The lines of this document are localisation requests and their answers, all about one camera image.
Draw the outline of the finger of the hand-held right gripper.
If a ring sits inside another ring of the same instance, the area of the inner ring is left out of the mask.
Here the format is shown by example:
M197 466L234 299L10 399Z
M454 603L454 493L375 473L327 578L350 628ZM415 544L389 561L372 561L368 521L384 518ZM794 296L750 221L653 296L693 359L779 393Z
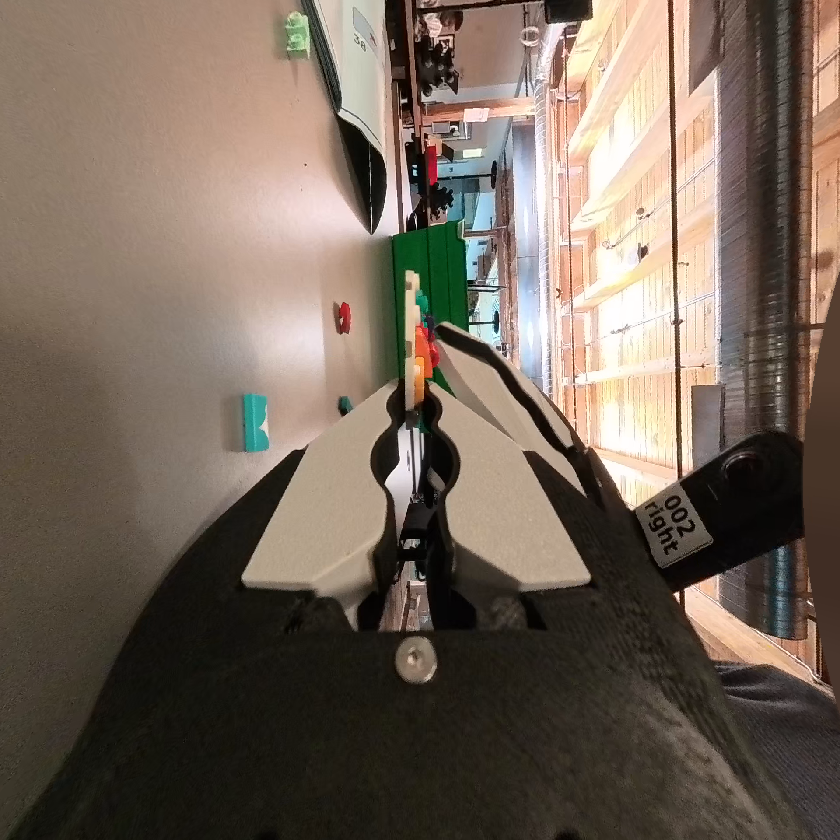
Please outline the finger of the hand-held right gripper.
M492 369L482 361L482 352L497 350L472 333L454 328L448 322L439 324L435 335L439 368L449 389L458 400L493 426L482 411L482 396L490 395L490 380L494 380L495 376ZM569 481L573 488L585 494L585 479L581 478L585 459L568 459L563 450L547 443L540 433L536 433L530 442L524 440L520 443L510 438L523 450L540 455L557 473Z
M589 456L570 422L532 379L500 351L483 351L482 361L495 376L490 395L482 396L482 411L493 425L520 443L540 433L568 459Z

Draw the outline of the lego instruction booklet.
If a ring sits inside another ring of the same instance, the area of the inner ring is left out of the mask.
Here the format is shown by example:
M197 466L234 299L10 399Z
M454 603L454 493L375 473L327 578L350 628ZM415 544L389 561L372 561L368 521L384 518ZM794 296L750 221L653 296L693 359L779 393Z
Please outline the lego instruction booklet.
M374 234L384 212L388 56L383 1L302 1L311 38Z

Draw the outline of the long teal lego tile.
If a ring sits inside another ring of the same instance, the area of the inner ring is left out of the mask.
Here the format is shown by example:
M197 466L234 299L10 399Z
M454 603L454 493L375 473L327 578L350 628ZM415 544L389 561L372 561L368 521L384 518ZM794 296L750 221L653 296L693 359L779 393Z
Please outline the long teal lego tile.
M247 393L242 399L244 451L266 452L270 447L268 400L265 395Z

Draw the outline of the light green lego brick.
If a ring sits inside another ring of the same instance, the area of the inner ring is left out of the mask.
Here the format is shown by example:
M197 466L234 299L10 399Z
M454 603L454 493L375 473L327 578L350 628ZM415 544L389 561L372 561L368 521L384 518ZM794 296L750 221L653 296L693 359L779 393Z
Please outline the light green lego brick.
M285 49L293 60L308 60L311 57L312 37L308 16L299 11L289 13L283 24Z

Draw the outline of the silver ventilation duct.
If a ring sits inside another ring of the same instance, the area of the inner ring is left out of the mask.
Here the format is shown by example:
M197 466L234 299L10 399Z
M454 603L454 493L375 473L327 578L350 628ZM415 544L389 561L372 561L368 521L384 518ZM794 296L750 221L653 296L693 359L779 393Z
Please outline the silver ventilation duct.
M810 388L813 2L720 2L718 372L728 448L804 438Z

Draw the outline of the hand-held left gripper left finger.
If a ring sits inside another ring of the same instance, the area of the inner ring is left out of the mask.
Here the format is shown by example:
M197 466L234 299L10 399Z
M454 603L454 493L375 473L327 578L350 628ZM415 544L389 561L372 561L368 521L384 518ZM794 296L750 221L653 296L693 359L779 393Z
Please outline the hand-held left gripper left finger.
M383 386L303 452L244 572L249 590L338 603L353 630L376 629L396 574L403 385Z

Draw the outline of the stack of green storage bins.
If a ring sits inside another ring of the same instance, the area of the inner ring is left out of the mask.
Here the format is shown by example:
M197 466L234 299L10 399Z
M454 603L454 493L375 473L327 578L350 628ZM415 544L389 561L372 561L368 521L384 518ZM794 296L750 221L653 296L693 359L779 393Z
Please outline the stack of green storage bins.
M418 274L419 290L427 300L427 315L436 324L448 322L468 332L466 241L463 224L447 222L391 239L393 290L395 294L392 369L397 376L405 369L405 274Z

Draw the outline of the white lego model with coloured bricks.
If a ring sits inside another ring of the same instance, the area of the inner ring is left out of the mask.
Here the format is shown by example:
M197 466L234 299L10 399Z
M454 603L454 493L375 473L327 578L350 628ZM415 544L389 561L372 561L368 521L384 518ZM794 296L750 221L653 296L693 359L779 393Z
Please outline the white lego model with coloured bricks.
M429 299L421 289L419 274L413 270L404 273L402 302L405 426L411 431L421 424L427 382L434 378L439 363Z

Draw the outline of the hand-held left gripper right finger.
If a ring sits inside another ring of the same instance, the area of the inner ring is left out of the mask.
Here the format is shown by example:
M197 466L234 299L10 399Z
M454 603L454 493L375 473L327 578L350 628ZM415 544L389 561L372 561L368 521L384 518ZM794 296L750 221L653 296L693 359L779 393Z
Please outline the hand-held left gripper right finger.
M426 477L437 493L426 583L435 628L493 624L512 609L528 625L524 597L592 584L568 529L529 457L436 383L427 387Z

